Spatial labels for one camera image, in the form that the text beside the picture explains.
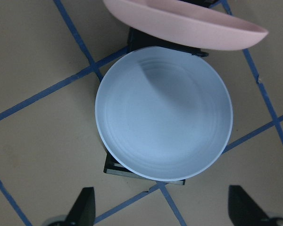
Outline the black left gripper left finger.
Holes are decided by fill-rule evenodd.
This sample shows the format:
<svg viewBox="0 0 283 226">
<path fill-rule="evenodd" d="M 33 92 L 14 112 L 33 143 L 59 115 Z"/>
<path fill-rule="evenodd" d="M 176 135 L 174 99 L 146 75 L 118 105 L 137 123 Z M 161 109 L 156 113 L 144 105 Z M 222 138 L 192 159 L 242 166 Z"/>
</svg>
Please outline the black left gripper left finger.
<svg viewBox="0 0 283 226">
<path fill-rule="evenodd" d="M 92 226 L 95 221 L 95 193 L 93 187 L 81 190 L 64 224 L 66 226 Z"/>
</svg>

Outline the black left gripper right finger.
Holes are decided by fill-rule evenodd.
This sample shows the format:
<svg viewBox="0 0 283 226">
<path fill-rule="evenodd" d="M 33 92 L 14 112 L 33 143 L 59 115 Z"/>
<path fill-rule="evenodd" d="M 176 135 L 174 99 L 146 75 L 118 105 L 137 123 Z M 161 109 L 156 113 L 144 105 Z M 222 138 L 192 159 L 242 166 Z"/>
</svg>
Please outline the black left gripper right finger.
<svg viewBox="0 0 283 226">
<path fill-rule="evenodd" d="M 269 216 L 238 185 L 230 185 L 228 215 L 234 226 L 269 226 Z"/>
</svg>

